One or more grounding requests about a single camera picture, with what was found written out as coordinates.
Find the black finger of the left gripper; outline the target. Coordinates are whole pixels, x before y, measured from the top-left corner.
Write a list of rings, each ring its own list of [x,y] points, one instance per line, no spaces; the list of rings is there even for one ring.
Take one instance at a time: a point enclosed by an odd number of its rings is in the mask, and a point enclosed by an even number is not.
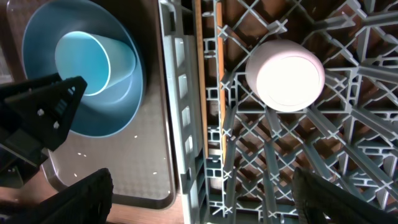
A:
[[[68,136],[86,90],[82,77],[62,80],[54,73],[1,85],[1,149],[39,166]]]

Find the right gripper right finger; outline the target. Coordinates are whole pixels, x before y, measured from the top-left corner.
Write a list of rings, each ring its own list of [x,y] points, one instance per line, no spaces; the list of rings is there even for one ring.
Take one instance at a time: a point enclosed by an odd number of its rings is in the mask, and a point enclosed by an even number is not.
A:
[[[331,182],[307,170],[296,168],[293,196],[300,223],[388,224],[397,217],[355,197]]]

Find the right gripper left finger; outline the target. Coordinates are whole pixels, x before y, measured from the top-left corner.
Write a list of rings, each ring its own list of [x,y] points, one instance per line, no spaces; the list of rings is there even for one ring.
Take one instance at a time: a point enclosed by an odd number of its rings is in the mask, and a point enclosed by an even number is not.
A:
[[[1,203],[1,223],[106,223],[112,197],[111,174],[102,168],[34,207]]]

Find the dark blue plate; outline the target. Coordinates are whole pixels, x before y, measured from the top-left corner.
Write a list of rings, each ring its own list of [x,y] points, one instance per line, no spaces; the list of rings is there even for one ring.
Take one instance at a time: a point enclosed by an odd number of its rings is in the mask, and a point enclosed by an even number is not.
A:
[[[55,48],[71,31],[84,31],[125,43],[136,56],[128,77],[94,96],[84,96],[71,131],[103,138],[124,129],[144,99],[146,75],[141,53],[128,30],[106,9],[92,1],[50,1],[31,16],[22,40],[22,61],[28,79],[56,73]]]

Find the light blue cup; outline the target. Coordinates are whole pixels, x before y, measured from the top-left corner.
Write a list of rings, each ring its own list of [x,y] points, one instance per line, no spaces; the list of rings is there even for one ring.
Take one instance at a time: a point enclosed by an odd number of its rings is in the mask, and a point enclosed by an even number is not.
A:
[[[55,65],[60,77],[82,77],[86,96],[98,95],[121,82],[136,68],[133,49],[120,40],[83,31],[65,34],[55,48]]]

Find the pink cup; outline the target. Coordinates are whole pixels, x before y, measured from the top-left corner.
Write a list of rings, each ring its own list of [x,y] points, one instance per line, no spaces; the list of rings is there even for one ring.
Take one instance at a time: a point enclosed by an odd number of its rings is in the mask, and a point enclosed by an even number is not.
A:
[[[276,111],[302,110],[320,96],[325,69],[311,51],[291,40],[270,40],[250,54],[245,69],[250,89]]]

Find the wooden chopstick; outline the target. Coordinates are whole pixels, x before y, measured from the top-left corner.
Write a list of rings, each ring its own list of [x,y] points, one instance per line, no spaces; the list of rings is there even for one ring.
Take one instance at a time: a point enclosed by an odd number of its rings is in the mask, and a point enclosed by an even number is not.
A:
[[[222,80],[224,78],[224,50],[223,50],[223,38],[221,37],[221,30],[223,28],[222,19],[222,3],[221,1],[216,2],[216,31],[217,31],[217,56],[218,56],[218,75],[220,82],[220,122],[221,122],[221,149],[223,151],[223,162],[226,159],[226,136],[224,135],[223,125],[226,117],[226,102],[225,102],[225,90],[223,89]]]
[[[206,110],[206,86],[205,86],[205,58],[203,50],[203,29],[202,29],[202,13],[201,1],[194,0],[195,9],[195,27],[197,38],[197,59],[198,59],[198,78],[200,86],[200,105],[201,105],[201,120],[203,130],[203,150],[205,159],[208,158],[208,126],[207,126],[207,110]]]

